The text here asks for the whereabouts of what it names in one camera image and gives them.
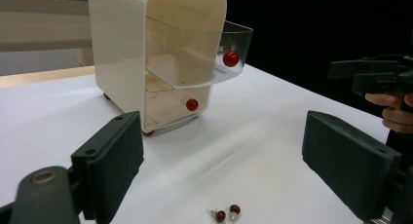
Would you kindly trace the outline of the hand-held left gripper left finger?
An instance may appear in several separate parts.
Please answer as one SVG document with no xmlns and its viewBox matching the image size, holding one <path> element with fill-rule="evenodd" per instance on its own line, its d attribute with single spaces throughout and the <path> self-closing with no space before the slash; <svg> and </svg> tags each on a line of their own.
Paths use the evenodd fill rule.
<svg viewBox="0 0 413 224">
<path fill-rule="evenodd" d="M 87 220 L 110 224 L 144 161 L 140 114 L 110 120 L 71 155 L 75 208 Z"/>
</svg>

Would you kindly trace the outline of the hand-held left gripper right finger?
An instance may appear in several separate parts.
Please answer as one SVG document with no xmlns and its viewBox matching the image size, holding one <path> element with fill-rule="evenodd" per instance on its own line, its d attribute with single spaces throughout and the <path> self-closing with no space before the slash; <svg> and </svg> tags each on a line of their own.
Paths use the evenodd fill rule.
<svg viewBox="0 0 413 224">
<path fill-rule="evenodd" d="M 302 157 L 357 218 L 382 216 L 399 152 L 335 116 L 310 111 Z"/>
</svg>

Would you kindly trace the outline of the cream jewelry box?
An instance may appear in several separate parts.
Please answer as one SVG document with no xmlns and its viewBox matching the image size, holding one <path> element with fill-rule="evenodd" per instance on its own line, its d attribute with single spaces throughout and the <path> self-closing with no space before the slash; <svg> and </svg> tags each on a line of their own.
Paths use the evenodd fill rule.
<svg viewBox="0 0 413 224">
<path fill-rule="evenodd" d="M 122 111 L 139 112 L 150 135 L 143 126 L 145 87 L 169 84 L 146 69 L 147 20 L 225 19 L 227 0 L 89 0 L 89 10 L 96 84 Z"/>
</svg>

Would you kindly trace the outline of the red bead earring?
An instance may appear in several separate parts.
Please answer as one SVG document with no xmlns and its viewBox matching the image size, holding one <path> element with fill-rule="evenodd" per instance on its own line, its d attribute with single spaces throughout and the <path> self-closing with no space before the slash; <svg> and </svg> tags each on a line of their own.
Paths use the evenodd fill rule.
<svg viewBox="0 0 413 224">
<path fill-rule="evenodd" d="M 230 205 L 230 220 L 236 221 L 241 213 L 241 208 L 238 205 Z"/>
<path fill-rule="evenodd" d="M 209 209 L 207 212 L 217 223 L 222 223 L 226 219 L 226 212 L 222 209 Z"/>
</svg>

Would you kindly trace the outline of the clear drawer with red knob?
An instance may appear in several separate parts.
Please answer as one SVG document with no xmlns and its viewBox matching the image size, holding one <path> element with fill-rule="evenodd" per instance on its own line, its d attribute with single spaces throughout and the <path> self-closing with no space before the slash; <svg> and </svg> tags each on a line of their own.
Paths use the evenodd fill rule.
<svg viewBox="0 0 413 224">
<path fill-rule="evenodd" d="M 150 83 L 145 87 L 146 131 L 163 129 L 189 120 L 208 108 L 211 87 L 174 89 Z"/>
<path fill-rule="evenodd" d="M 145 66 L 175 89 L 207 87 L 240 75 L 253 30 L 225 19 L 149 18 Z"/>
</svg>

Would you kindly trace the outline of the light wooden board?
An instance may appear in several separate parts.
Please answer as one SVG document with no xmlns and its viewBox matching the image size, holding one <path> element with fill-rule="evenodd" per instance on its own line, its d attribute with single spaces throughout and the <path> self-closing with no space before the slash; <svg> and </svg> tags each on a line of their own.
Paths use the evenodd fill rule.
<svg viewBox="0 0 413 224">
<path fill-rule="evenodd" d="M 0 76 L 0 89 L 94 74 L 93 66 Z"/>
</svg>

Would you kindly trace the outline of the beige furniture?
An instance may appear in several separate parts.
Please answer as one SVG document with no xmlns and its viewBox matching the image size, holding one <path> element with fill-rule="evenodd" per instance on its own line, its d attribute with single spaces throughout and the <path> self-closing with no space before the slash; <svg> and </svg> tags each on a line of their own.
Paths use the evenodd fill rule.
<svg viewBox="0 0 413 224">
<path fill-rule="evenodd" d="M 88 0 L 0 0 L 0 52 L 65 49 L 94 63 Z"/>
</svg>

